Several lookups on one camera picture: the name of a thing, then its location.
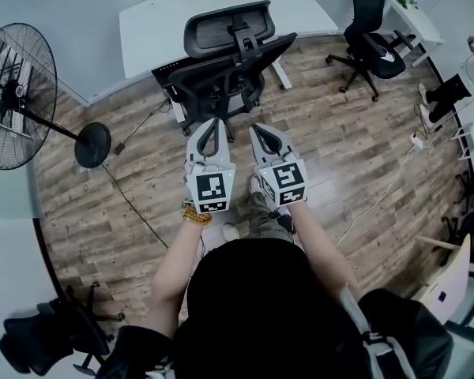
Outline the person's left forearm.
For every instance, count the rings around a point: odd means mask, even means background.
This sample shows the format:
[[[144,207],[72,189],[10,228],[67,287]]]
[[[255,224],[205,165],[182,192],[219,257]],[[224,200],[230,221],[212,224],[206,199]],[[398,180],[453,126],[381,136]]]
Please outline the person's left forearm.
[[[152,279],[144,326],[172,338],[190,280],[203,226],[186,220]]]

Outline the person's right forearm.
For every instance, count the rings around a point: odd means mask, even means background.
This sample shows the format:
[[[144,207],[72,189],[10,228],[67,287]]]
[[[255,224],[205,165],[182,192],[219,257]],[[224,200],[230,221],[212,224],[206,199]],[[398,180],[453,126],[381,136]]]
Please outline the person's right forearm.
[[[352,266],[339,249],[331,243],[314,213],[304,201],[288,206],[297,235],[314,274],[325,290],[336,300],[347,288],[359,301],[363,290],[357,282]]]

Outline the person's black shirt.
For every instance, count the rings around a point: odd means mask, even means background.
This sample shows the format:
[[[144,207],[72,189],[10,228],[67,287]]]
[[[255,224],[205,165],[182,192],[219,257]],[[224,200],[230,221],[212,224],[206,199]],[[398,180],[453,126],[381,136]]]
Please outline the person's black shirt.
[[[416,379],[443,379],[453,339],[421,303],[385,289],[359,302],[360,332],[317,280],[305,253],[279,239],[240,239],[210,251],[187,288],[172,338],[119,329],[96,379],[371,379],[370,345],[396,340]]]

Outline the white side table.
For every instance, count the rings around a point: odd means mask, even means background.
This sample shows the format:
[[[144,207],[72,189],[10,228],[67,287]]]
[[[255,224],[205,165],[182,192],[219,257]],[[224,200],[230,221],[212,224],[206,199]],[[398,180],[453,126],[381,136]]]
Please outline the white side table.
[[[427,60],[445,43],[440,31],[421,8],[403,9],[394,0],[387,0],[384,13],[387,14],[390,10],[401,18],[408,26],[408,30],[414,35],[409,45],[400,51],[400,56],[404,58],[420,44],[425,49],[425,52],[411,64],[413,68]]]

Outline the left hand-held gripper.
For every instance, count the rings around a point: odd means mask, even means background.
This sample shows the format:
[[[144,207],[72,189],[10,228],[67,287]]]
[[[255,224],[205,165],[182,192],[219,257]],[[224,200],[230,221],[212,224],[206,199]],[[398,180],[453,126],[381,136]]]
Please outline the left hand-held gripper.
[[[205,158],[204,149],[216,132],[216,156]],[[230,160],[226,126],[219,118],[201,124],[186,143],[185,183],[199,214],[227,211],[236,165]]]

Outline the black pedestal fan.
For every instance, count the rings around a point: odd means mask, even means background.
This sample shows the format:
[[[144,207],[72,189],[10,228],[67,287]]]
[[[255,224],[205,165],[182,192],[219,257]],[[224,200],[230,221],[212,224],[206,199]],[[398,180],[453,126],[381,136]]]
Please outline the black pedestal fan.
[[[109,154],[111,135],[100,122],[72,133],[55,123],[58,74],[51,47],[26,23],[0,28],[0,170],[31,161],[54,130],[74,140],[77,163],[98,167]]]

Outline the person's camouflage trousers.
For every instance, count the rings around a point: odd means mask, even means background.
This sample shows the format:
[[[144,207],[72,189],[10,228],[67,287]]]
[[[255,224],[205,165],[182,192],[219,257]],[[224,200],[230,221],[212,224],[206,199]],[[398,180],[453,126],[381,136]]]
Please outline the person's camouflage trousers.
[[[250,195],[249,208],[249,233],[246,238],[273,238],[294,242],[293,235],[276,221],[277,212],[285,211],[271,211],[263,193]]]

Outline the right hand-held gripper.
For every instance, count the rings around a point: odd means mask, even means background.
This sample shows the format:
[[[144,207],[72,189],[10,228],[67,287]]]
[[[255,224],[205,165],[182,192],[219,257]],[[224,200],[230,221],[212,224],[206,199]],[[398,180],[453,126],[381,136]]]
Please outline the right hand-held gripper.
[[[276,207],[284,207],[307,199],[305,163],[293,151],[293,144],[282,131],[254,123],[249,129],[254,158],[258,166],[266,157],[281,157],[257,169],[261,187]]]

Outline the black mesh office chair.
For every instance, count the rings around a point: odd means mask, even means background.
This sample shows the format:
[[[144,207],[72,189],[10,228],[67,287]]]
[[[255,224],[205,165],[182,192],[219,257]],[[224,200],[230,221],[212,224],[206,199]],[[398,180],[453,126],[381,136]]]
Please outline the black mesh office chair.
[[[182,133],[217,117],[225,124],[260,103],[262,72],[295,41],[275,37],[269,0],[213,10],[191,17],[184,28],[186,58],[152,71],[171,101],[186,109]]]

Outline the white desk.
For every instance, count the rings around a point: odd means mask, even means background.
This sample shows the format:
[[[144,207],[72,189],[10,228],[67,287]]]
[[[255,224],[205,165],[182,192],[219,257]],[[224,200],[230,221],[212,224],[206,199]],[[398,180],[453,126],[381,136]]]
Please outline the white desk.
[[[131,81],[186,57],[183,33],[193,16],[262,0],[148,0],[119,14],[124,73]],[[268,0],[275,37],[330,36],[338,26],[315,0]]]

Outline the light wooden table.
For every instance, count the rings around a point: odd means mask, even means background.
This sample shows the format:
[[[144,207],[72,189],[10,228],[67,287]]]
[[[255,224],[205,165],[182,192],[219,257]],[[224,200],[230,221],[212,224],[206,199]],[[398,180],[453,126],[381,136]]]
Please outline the light wooden table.
[[[432,238],[427,238],[423,236],[416,236],[415,240],[419,243],[422,244],[428,244],[433,247],[441,247],[447,250],[451,251],[450,258],[453,256],[453,253],[456,253],[459,249],[460,246],[455,246],[452,244],[449,244],[447,242],[442,242],[439,240],[434,240]],[[434,285],[436,284],[436,281],[438,277],[443,273],[445,270],[446,265],[442,266],[439,268],[438,271],[436,271],[433,275],[431,275],[425,283],[422,283],[421,288],[418,290],[418,292],[414,295],[413,299],[416,300],[417,302],[423,303],[423,305],[430,310],[430,295],[431,291],[434,288]]]

